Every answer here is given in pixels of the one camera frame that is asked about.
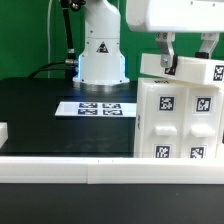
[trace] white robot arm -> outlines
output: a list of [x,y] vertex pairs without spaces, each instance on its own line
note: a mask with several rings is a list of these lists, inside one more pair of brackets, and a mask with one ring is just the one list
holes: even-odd
[[[198,84],[224,83],[224,73],[216,73],[217,65],[223,67],[224,62],[204,60],[211,58],[219,33],[224,31],[223,10],[223,0],[140,0],[138,4],[127,0],[130,29],[157,32],[161,52],[161,56],[143,54],[141,72]],[[196,58],[175,55],[172,47],[175,32],[202,33],[203,44]]]
[[87,0],[84,11],[85,50],[79,56],[74,85],[97,90],[128,83],[125,59],[119,49],[119,11],[107,0]]

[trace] white block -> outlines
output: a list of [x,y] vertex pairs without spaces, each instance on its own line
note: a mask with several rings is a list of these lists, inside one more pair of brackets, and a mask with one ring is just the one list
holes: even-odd
[[215,158],[223,92],[212,86],[186,87],[181,157]]
[[64,157],[0,157],[0,183],[87,183],[88,160]]
[[141,73],[204,85],[224,84],[224,61],[178,57],[175,75],[168,75],[160,59],[161,55],[142,54]]
[[89,184],[223,184],[223,177],[223,162],[215,159],[113,159],[88,166]]
[[0,123],[0,148],[4,145],[6,140],[8,139],[8,128],[7,123]]
[[165,79],[139,79],[135,157],[178,158],[186,88]]

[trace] black table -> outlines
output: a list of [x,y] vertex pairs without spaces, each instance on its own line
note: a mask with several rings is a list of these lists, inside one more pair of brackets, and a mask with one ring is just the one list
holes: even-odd
[[136,103],[137,84],[109,93],[59,79],[0,81],[0,122],[8,141],[0,155],[132,157],[135,118],[55,117],[60,101]]
[[[1,156],[132,156],[133,118],[56,119],[61,100],[134,103],[136,83],[104,95],[64,80],[0,81]],[[223,224],[223,208],[223,185],[0,184],[1,224]]]

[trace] white object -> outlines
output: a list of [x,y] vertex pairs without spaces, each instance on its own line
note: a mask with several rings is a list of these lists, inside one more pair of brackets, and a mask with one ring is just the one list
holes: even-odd
[[177,129],[174,126],[156,126],[156,134],[160,136],[176,136]]
[[139,79],[135,157],[215,158],[223,97],[214,86]]
[[165,79],[139,79],[134,155],[179,158],[186,88]]
[[120,13],[107,0],[86,1],[85,50],[79,57],[74,85],[112,86],[128,83],[120,52]]
[[7,139],[8,139],[7,123],[0,122],[0,148],[4,145]]
[[224,61],[178,57],[175,75],[168,75],[160,59],[160,55],[142,54],[141,73],[204,85],[224,84]]
[[185,86],[181,157],[215,158],[223,92],[214,86]]
[[223,160],[0,157],[0,183],[224,184]]
[[206,124],[193,125],[191,134],[196,138],[215,137],[217,132]]
[[222,32],[222,0],[127,0],[126,19],[139,32]]
[[55,116],[136,117],[136,104],[62,101]]

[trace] green backdrop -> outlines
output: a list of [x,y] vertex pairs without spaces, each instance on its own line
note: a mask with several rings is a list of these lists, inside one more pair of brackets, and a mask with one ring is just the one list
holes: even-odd
[[[126,0],[109,2],[115,6],[120,3],[121,52],[126,57],[126,76],[131,80],[137,80],[140,76],[141,54],[158,53],[155,34],[131,32],[125,21]],[[0,1],[0,79],[27,76],[47,63],[48,4],[48,0]],[[79,54],[84,48],[84,14],[83,11],[70,11],[70,15],[75,49]],[[64,60],[66,40],[58,0],[54,0],[52,6],[51,44],[52,61]],[[200,45],[200,34],[176,34],[174,49],[179,55],[194,56]],[[222,35],[213,58],[224,59]]]

